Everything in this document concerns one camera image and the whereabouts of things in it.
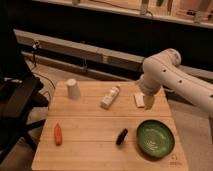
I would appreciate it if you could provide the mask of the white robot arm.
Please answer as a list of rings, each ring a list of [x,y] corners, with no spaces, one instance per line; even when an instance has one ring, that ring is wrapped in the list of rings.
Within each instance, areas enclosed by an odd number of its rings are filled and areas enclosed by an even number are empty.
[[[144,95],[154,96],[162,85],[199,107],[213,118],[213,84],[179,69],[180,53],[172,48],[144,59],[138,86]]]

